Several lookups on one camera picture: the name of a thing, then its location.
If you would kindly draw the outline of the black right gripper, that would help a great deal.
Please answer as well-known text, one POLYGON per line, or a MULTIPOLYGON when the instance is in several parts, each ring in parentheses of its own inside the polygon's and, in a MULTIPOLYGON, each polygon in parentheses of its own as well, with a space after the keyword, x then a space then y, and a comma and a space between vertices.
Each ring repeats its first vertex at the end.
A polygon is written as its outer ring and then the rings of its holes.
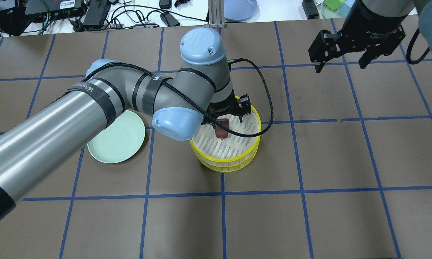
POLYGON ((391 55, 406 36, 401 25, 405 18, 405 0, 356 0, 337 33, 319 31, 311 43, 309 57, 315 72, 347 53, 364 51, 360 69, 381 55, 391 55))

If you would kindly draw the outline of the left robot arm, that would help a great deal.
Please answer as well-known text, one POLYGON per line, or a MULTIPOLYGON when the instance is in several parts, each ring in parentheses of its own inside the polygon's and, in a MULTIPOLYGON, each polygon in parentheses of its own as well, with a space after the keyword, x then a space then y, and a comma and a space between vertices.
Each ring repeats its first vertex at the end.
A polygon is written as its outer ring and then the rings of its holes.
POLYGON ((180 40, 183 65, 175 78, 124 62, 100 59, 89 74, 32 117, 0 136, 0 220, 43 179, 126 110, 152 117, 159 133, 189 141, 205 124, 252 111, 237 98, 223 39, 197 27, 180 40))

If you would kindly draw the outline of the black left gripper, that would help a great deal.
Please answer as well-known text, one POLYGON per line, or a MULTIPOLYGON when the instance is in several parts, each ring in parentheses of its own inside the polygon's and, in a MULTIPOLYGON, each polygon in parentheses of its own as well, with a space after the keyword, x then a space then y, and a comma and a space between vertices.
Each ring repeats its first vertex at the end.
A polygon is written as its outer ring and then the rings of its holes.
POLYGON ((229 95, 229 97, 221 102, 211 102, 209 103, 206 113, 210 115, 210 117, 204 116, 202 124, 211 124, 213 129, 216 129, 217 126, 215 119, 227 114, 238 116, 240 123, 243 123, 243 116, 252 113, 249 95, 242 95, 239 98, 236 98, 234 95, 229 95))

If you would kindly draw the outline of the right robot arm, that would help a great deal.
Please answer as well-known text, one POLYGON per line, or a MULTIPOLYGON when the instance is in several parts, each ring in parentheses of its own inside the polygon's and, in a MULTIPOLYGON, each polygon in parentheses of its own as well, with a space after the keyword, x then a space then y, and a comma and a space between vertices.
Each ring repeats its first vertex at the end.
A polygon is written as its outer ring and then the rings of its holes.
POLYGON ((379 56, 389 56, 406 34, 402 22, 415 9, 418 28, 409 47, 422 35, 432 53, 432 0, 356 0, 335 34, 321 30, 308 48, 310 61, 316 72, 335 58, 348 53, 363 52, 359 59, 361 69, 379 56))

